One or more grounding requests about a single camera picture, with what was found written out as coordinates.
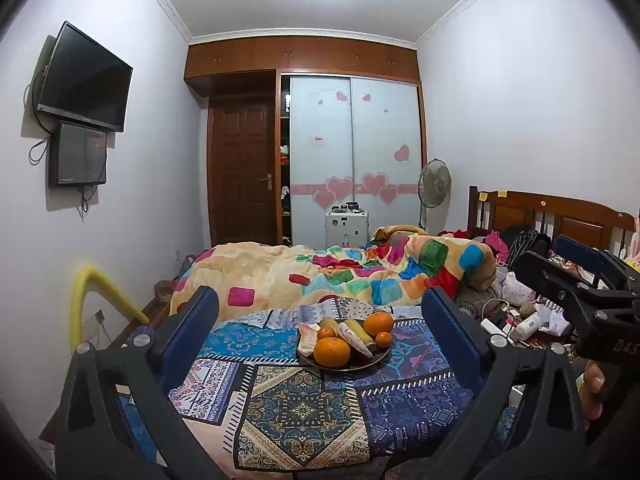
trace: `wooden headboard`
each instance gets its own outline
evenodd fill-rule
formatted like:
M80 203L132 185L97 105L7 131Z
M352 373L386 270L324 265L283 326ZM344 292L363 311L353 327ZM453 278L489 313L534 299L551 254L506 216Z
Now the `wooden headboard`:
M476 186L469 187L469 238L518 223L531 225L552 239L565 235L618 255L622 248L628 248L635 232L633 216L602 204L519 191L481 192Z

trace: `yellow tube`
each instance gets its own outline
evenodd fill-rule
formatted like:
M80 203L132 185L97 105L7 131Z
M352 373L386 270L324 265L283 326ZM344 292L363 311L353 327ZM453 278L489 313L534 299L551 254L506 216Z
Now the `yellow tube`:
M149 318L125 298L113 282L100 272L100 270L90 265L82 266L76 274L71 292L71 353L73 353L76 347L82 342L82 306L84 304L84 295L88 282L97 283L104 291L104 297L110 300L110 303L119 309L123 316L135 318L143 325L149 323Z

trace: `blue gripper pad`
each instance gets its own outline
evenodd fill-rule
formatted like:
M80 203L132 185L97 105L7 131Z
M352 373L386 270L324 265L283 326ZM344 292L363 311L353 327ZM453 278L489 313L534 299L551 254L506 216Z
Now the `blue gripper pad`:
M154 337L150 361L164 392L181 386L218 319L216 291L200 286L180 313L169 316Z
M554 240L554 252L592 274L599 274L605 266L604 260L596 249L564 235L559 235Z
M439 286L422 296L422 317L460 385L477 396L490 366L488 339L482 327L460 312Z

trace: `standing fan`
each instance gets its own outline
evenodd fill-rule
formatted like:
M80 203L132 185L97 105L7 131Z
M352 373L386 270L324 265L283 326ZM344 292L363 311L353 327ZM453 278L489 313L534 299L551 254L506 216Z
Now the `standing fan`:
M430 160L422 168L418 179L418 198L420 199L420 222L418 227L424 229L422 225L422 208L433 209L444 202L451 192L451 175L449 168L439 158Z

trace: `wooden cabinet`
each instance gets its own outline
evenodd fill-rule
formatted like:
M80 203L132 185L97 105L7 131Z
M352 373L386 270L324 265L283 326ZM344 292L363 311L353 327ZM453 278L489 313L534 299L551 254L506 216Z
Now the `wooden cabinet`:
M324 36L258 36L191 45L184 78L274 69L420 80L415 50Z

